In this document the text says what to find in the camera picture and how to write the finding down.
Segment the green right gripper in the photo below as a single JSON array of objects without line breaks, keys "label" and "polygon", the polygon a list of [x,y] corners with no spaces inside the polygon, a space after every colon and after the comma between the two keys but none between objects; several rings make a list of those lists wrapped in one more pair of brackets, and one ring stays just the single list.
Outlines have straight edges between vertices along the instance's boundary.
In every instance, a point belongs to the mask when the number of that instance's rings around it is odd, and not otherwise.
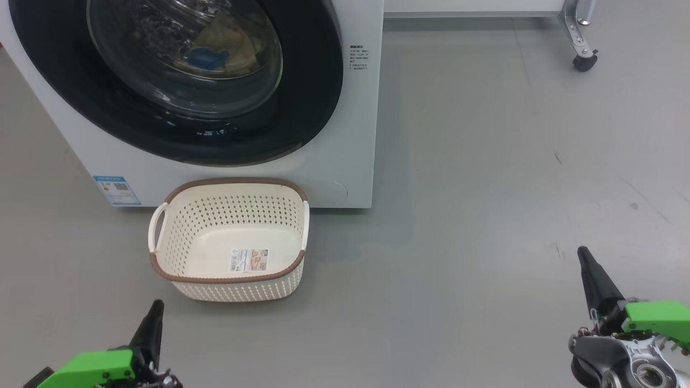
[{"label": "green right gripper", "polygon": [[688,345],[688,307],[678,301],[626,301],[586,246],[577,249],[577,257],[588,314],[601,336],[649,334]]}]

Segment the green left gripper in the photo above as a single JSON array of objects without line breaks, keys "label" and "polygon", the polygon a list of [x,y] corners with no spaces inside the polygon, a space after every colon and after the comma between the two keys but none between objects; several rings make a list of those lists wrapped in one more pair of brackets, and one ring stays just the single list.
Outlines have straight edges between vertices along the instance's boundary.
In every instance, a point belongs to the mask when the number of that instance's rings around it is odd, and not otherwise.
[{"label": "green left gripper", "polygon": [[82,352],[57,370],[37,374],[37,387],[180,387],[170,369],[159,372],[163,300],[155,300],[129,343],[130,349]]}]

